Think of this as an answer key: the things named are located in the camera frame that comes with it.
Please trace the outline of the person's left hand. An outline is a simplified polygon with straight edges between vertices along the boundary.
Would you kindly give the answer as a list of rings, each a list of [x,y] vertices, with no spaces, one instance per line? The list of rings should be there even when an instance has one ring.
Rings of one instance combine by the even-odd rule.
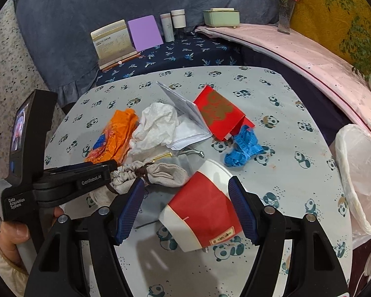
[[[26,224],[2,222],[0,226],[0,249],[3,255],[15,266],[24,269],[25,266],[17,248],[30,239],[30,231]]]

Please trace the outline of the person's cream sleeve forearm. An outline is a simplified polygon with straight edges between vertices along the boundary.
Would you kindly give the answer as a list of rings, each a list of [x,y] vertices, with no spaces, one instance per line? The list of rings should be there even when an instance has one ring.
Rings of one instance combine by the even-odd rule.
[[[5,284],[15,294],[24,296],[24,291],[28,281],[28,273],[10,261],[0,248],[0,276]]]

